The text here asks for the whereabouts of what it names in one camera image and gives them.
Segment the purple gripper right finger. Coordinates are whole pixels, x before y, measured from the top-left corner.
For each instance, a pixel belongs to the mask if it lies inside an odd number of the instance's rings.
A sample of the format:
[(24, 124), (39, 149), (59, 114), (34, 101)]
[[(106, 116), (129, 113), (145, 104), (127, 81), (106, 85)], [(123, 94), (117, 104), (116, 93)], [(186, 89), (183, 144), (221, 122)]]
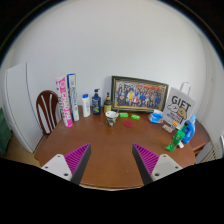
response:
[(132, 145), (132, 154), (144, 185), (182, 169), (182, 167), (167, 154), (158, 155), (138, 144)]

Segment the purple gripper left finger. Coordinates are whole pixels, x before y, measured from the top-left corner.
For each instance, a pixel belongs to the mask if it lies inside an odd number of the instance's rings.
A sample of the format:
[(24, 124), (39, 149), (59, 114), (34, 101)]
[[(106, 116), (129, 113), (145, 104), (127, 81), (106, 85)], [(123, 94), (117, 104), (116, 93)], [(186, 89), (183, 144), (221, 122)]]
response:
[(66, 155), (56, 154), (42, 169), (79, 185), (90, 155), (91, 144), (87, 143)]

